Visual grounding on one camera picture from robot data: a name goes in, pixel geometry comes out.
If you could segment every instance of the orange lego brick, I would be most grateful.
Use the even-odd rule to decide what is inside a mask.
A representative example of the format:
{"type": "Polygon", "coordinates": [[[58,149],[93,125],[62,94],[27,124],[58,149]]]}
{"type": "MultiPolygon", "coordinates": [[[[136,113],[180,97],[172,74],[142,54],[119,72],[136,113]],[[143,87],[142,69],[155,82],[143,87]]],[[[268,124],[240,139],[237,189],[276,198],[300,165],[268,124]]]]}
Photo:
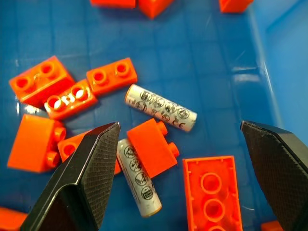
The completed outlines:
{"type": "Polygon", "coordinates": [[[20,102],[40,108],[49,96],[68,89],[75,81],[53,56],[12,78],[9,83],[20,102]]]}
{"type": "Polygon", "coordinates": [[[115,175],[121,173],[121,171],[122,171],[122,169],[121,169],[121,167],[120,167],[120,163],[119,163],[119,161],[116,159],[116,161],[115,161],[115,175]]]}
{"type": "Polygon", "coordinates": [[[91,0],[92,5],[107,6],[107,7],[136,7],[136,0],[91,0]]]}
{"type": "MultiPolygon", "coordinates": [[[[58,143],[58,149],[62,162],[67,160],[78,148],[84,136],[90,131],[83,132],[79,135],[73,136],[69,139],[60,141],[58,143]]],[[[115,175],[121,172],[121,167],[118,161],[115,163],[115,175]]]]}
{"type": "Polygon", "coordinates": [[[18,231],[27,213],[0,207],[0,231],[18,231]]]}
{"type": "Polygon", "coordinates": [[[233,156],[183,159],[188,230],[243,231],[233,156]]]}
{"type": "Polygon", "coordinates": [[[110,93],[137,82],[137,74],[130,58],[87,72],[87,79],[94,95],[110,93]]]}
{"type": "Polygon", "coordinates": [[[46,172],[57,166],[60,155],[57,143],[64,140],[63,124],[34,115],[24,115],[8,160],[8,167],[46,172]]]}
{"type": "Polygon", "coordinates": [[[98,100],[90,90],[87,80],[84,79],[65,92],[49,97],[44,106],[51,119],[61,120],[97,102],[98,100]]]}
{"type": "Polygon", "coordinates": [[[174,0],[139,0],[139,9],[149,18],[156,18],[164,11],[174,0]]]}
{"type": "Polygon", "coordinates": [[[254,0],[219,0],[222,13],[243,13],[254,0]]]}
{"type": "Polygon", "coordinates": [[[178,148],[174,143],[167,143],[164,138],[166,134],[164,123],[156,123],[155,119],[150,119],[127,132],[128,139],[150,178],[178,163],[178,148]]]}
{"type": "Polygon", "coordinates": [[[278,221],[272,221],[261,225],[261,231],[283,231],[278,221]]]}

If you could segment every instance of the printed white cylinder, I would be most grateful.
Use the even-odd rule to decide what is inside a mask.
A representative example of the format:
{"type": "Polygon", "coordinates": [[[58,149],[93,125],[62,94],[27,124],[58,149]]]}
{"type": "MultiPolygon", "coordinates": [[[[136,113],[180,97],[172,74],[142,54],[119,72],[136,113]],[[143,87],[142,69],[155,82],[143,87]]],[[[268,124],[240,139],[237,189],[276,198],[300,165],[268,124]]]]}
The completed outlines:
{"type": "Polygon", "coordinates": [[[197,113],[135,84],[130,86],[125,103],[187,132],[197,120],[197,113]]]}
{"type": "Polygon", "coordinates": [[[157,213],[162,208],[162,204],[151,179],[144,171],[128,139],[118,142],[116,156],[141,216],[147,218],[157,213]]]}

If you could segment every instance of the blue plastic tray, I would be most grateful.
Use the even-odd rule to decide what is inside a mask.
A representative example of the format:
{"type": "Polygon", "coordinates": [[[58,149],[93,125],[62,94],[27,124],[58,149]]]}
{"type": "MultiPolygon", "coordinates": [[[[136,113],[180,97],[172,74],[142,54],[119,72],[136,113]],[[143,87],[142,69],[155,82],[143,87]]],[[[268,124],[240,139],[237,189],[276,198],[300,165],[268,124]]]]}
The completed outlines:
{"type": "MultiPolygon", "coordinates": [[[[76,80],[130,57],[139,85],[196,111],[198,119],[190,133],[168,127],[180,159],[154,179],[163,209],[141,218],[124,176],[117,176],[101,230],[187,230],[181,159],[213,155],[235,156],[244,229],[274,220],[240,122],[285,126],[308,143],[308,95],[302,92],[308,1],[284,2],[257,0],[246,14],[222,15],[218,0],[176,0],[150,21],[138,10],[92,8],[89,0],[0,0],[0,206],[29,212],[51,176],[6,167],[23,114],[46,116],[19,103],[8,80],[52,55],[76,80]]],[[[124,138],[148,120],[125,105],[126,91],[66,120],[68,135],[119,121],[124,138]]]]}

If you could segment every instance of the lego stud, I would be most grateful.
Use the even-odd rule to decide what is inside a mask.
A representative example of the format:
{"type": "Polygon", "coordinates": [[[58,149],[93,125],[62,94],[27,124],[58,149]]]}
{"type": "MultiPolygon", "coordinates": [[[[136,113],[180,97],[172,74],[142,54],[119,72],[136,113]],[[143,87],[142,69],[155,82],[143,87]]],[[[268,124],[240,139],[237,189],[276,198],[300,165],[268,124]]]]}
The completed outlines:
{"type": "Polygon", "coordinates": [[[65,103],[60,99],[60,97],[56,95],[48,98],[47,105],[51,110],[56,112],[62,111],[66,107],[65,103]]]}
{"type": "Polygon", "coordinates": [[[54,130],[54,139],[56,142],[60,142],[64,140],[66,137],[66,129],[65,128],[56,128],[54,130]]]}
{"type": "Polygon", "coordinates": [[[60,161],[60,155],[57,152],[50,151],[47,153],[47,165],[50,168],[57,167],[60,161]]]}
{"type": "Polygon", "coordinates": [[[66,158],[69,158],[76,151],[76,149],[77,147],[74,143],[68,143],[62,148],[62,153],[66,158]]]}
{"type": "Polygon", "coordinates": [[[226,230],[221,226],[214,226],[210,228],[208,231],[226,231],[226,230]]]}
{"type": "Polygon", "coordinates": [[[88,98],[88,93],[82,85],[75,85],[71,89],[72,95],[79,101],[84,101],[88,98]]]}
{"type": "Polygon", "coordinates": [[[174,155],[175,158],[177,158],[180,155],[180,152],[177,148],[177,146],[175,145],[174,142],[171,142],[170,144],[168,144],[169,149],[171,150],[172,154],[174,155]]]}
{"type": "Polygon", "coordinates": [[[54,79],[56,78],[56,67],[53,62],[43,62],[39,68],[39,73],[42,77],[54,79]]]}
{"type": "Polygon", "coordinates": [[[125,62],[119,62],[116,65],[116,73],[120,77],[123,78],[127,77],[129,74],[129,65],[125,62]]]}
{"type": "Polygon", "coordinates": [[[161,131],[161,133],[164,136],[167,135],[167,133],[168,133],[167,128],[166,128],[165,124],[162,121],[158,122],[157,126],[158,126],[159,130],[161,131]]]}
{"type": "Polygon", "coordinates": [[[221,190],[221,178],[215,173],[206,173],[201,177],[201,188],[209,194],[215,195],[221,190]]]}
{"type": "Polygon", "coordinates": [[[225,215],[225,206],[220,200],[210,199],[205,203],[203,212],[207,220],[217,223],[225,215]]]}
{"type": "Polygon", "coordinates": [[[15,82],[15,86],[17,89],[21,91],[31,91],[34,85],[34,81],[29,76],[22,76],[18,78],[15,82]]]}
{"type": "Polygon", "coordinates": [[[107,74],[103,70],[98,70],[98,71],[94,72],[93,73],[93,79],[94,79],[94,82],[97,85],[101,85],[101,86],[105,85],[105,84],[107,84],[109,82],[107,74]]]}

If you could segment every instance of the blue grid surface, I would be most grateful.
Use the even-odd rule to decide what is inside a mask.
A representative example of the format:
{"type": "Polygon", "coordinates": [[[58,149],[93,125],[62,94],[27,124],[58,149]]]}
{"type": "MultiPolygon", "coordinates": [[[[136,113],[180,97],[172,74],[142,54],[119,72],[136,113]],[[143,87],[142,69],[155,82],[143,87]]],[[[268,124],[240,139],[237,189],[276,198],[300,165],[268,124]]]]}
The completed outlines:
{"type": "MultiPolygon", "coordinates": [[[[89,0],[0,0],[0,206],[29,212],[52,174],[6,167],[23,114],[46,116],[21,104],[8,80],[52,55],[75,80],[130,57],[140,86],[198,113],[190,133],[167,126],[180,157],[154,179],[162,210],[141,218],[124,176],[116,176],[101,230],[187,230],[181,159],[214,155],[235,156],[244,230],[275,219],[240,131],[243,119],[276,124],[268,82],[248,15],[222,15],[218,0],[176,0],[154,21],[138,9],[93,8],[89,0]]],[[[119,121],[123,139],[150,119],[125,105],[127,90],[67,119],[68,137],[119,121]]]]}

